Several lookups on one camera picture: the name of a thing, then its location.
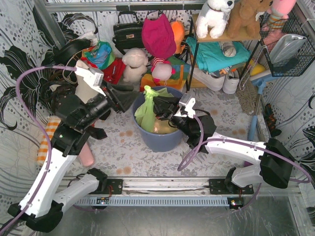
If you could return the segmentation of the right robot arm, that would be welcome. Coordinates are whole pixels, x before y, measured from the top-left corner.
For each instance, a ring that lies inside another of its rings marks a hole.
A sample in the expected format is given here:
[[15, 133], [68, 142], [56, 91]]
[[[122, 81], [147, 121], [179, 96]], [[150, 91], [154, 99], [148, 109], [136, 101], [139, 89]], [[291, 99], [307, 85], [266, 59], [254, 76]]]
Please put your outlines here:
[[182, 131], [192, 153], [223, 154], [249, 163], [229, 170], [223, 182], [224, 191], [241, 193], [250, 184], [263, 182], [275, 188], [287, 188], [294, 158], [278, 140], [253, 142], [219, 134], [208, 112], [196, 116], [195, 98], [188, 94], [181, 98], [157, 96], [153, 102], [156, 118]]

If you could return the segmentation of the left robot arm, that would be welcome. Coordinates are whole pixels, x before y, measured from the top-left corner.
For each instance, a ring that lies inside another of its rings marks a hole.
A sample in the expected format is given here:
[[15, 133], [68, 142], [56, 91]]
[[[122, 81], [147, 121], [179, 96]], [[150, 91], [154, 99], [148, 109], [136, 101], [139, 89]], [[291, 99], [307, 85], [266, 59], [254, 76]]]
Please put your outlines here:
[[107, 137], [103, 129], [95, 128], [93, 124], [110, 109], [117, 113], [126, 112], [138, 94], [133, 86], [103, 82], [96, 96], [87, 102], [75, 94], [59, 100], [56, 116], [61, 122], [53, 137], [48, 139], [47, 157], [27, 195], [9, 207], [8, 213], [13, 219], [1, 228], [2, 234], [15, 220], [24, 221], [34, 231], [48, 233], [80, 198], [107, 188], [107, 175], [93, 168], [80, 182], [57, 192], [67, 169], [80, 154], [88, 138], [102, 140]]

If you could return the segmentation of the green trash bag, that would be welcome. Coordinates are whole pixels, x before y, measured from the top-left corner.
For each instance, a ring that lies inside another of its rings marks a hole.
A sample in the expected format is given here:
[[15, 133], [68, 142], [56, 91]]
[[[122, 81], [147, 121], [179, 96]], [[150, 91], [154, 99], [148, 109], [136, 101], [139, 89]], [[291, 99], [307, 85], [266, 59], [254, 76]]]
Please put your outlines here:
[[144, 103], [140, 105], [134, 113], [137, 124], [147, 132], [153, 132], [155, 123], [154, 101], [153, 99], [158, 96], [173, 97], [167, 91], [167, 88], [154, 90], [150, 86], [144, 86]]

